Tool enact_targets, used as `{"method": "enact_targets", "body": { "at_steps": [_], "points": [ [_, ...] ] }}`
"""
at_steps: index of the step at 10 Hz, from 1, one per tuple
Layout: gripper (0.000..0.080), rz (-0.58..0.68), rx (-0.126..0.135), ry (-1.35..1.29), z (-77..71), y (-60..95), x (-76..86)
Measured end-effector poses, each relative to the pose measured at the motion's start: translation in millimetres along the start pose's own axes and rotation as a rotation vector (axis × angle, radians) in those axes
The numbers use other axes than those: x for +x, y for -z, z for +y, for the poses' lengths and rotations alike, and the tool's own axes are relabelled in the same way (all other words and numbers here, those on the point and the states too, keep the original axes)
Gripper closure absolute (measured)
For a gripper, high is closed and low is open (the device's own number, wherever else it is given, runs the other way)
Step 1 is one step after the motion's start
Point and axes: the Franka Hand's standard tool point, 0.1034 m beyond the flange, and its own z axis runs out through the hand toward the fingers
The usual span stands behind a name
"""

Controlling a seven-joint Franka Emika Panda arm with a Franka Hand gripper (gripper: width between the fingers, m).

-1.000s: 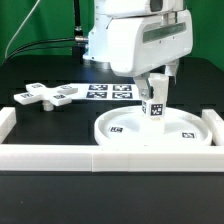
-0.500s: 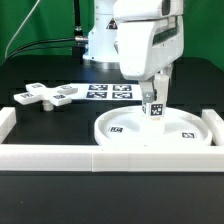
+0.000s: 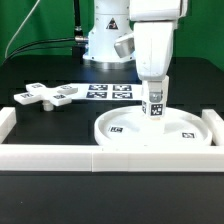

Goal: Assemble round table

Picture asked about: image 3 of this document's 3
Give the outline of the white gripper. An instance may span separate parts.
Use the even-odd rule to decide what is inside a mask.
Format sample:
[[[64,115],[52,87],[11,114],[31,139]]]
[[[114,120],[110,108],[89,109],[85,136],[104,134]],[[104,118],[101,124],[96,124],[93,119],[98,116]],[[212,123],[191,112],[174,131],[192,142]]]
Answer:
[[[167,101],[169,77],[166,74],[173,54],[174,28],[175,23],[172,21],[134,24],[138,77],[142,81],[155,81],[149,83],[151,103]]]

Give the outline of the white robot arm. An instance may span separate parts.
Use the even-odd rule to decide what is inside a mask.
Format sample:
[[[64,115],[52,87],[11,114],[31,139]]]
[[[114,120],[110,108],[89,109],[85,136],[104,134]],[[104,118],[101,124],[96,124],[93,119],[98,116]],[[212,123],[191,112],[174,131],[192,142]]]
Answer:
[[[187,8],[188,0],[94,0],[84,61],[104,69],[135,61],[144,101],[164,102],[173,33]]]

